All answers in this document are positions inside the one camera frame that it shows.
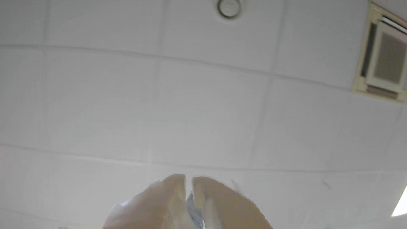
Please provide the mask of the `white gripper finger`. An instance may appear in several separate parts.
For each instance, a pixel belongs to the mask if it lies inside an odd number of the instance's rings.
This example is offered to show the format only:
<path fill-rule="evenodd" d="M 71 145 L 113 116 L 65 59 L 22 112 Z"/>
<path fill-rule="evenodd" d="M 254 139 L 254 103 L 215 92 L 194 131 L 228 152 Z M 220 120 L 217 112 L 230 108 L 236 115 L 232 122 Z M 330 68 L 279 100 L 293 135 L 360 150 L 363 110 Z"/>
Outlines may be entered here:
<path fill-rule="evenodd" d="M 104 229 L 195 229 L 186 206 L 186 176 L 173 174 L 113 207 Z"/>
<path fill-rule="evenodd" d="M 222 182 L 194 177 L 192 195 L 207 229 L 272 229 L 256 204 Z"/>

